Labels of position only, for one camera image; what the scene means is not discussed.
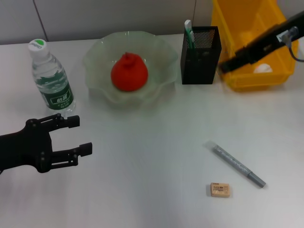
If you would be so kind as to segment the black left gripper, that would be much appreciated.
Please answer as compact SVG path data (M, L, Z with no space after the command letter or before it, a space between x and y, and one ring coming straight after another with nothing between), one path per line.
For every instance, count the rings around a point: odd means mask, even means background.
M0 137L0 170L29 165L39 173L78 165L78 157L92 154L92 143L53 151L49 132L80 126L78 115L64 118L60 113L41 119L29 119L25 127Z

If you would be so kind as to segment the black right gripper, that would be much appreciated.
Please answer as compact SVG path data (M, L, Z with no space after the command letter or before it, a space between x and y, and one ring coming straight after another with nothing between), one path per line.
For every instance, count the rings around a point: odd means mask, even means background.
M277 24L265 33L251 41L231 59L218 64L220 73L235 71L247 64L253 64L277 49L287 46L292 58L298 62L302 59L295 57L292 42L304 36L304 13L300 12L287 21Z

